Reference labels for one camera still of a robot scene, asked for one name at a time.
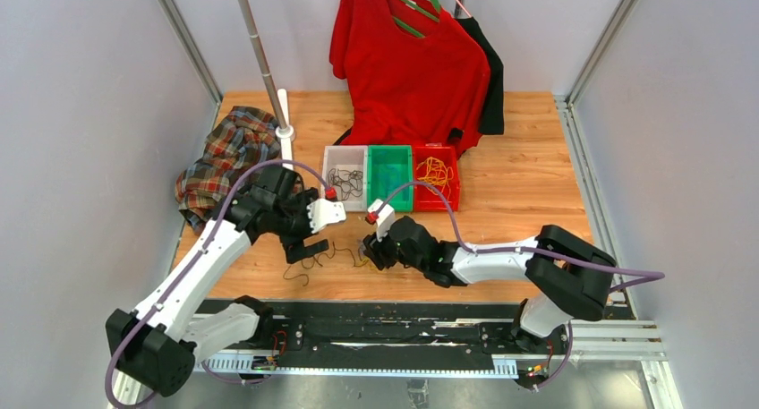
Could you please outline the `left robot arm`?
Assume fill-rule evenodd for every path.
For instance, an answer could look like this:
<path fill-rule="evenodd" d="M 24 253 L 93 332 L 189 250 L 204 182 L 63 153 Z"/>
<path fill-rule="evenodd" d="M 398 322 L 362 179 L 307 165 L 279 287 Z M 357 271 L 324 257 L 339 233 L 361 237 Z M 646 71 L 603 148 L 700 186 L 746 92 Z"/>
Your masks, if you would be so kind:
<path fill-rule="evenodd" d="M 122 408 L 114 390 L 116 373 L 150 389 L 150 398 L 175 394 L 197 363 L 206 365 L 218 352 L 241 342 L 276 353 L 282 339 L 273 311 L 250 296 L 233 300 L 203 320 L 193 316 L 218 280 L 264 234 L 279 237 L 286 259 L 297 262 L 325 251 L 320 241 L 304 240 L 347 215 L 334 187 L 319 176 L 320 189 L 294 191 L 313 168 L 294 160 L 272 159 L 252 166 L 220 202 L 192 250 L 166 279 L 131 311 L 115 310 L 107 319 L 111 359 L 105 389 Z"/>

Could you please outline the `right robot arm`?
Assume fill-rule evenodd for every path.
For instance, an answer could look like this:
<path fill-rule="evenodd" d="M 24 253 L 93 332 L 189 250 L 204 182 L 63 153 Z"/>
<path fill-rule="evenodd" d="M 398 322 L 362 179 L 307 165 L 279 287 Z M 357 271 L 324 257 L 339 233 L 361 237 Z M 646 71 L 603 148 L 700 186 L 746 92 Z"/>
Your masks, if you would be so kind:
<path fill-rule="evenodd" d="M 511 328 L 514 345 L 527 353 L 570 320 L 601 320 L 617 266 L 607 252 L 554 225 L 522 241 L 476 245 L 439 241 L 410 217 L 401 217 L 365 236 L 362 251 L 379 270 L 400 264 L 444 288 L 486 281 L 533 283 L 539 293 L 521 303 Z"/>

